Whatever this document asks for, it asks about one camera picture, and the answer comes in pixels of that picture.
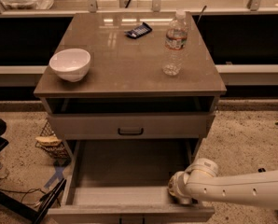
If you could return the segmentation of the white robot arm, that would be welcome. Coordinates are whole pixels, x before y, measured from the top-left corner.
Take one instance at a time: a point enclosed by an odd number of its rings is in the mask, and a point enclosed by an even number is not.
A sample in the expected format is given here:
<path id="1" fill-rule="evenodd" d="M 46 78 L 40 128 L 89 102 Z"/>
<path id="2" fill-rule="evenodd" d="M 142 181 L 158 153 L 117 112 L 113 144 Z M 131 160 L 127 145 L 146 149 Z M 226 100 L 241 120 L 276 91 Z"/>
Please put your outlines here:
<path id="1" fill-rule="evenodd" d="M 218 176 L 217 164 L 200 158 L 171 177 L 168 191 L 180 203 L 197 200 L 278 210 L 278 170 Z"/>

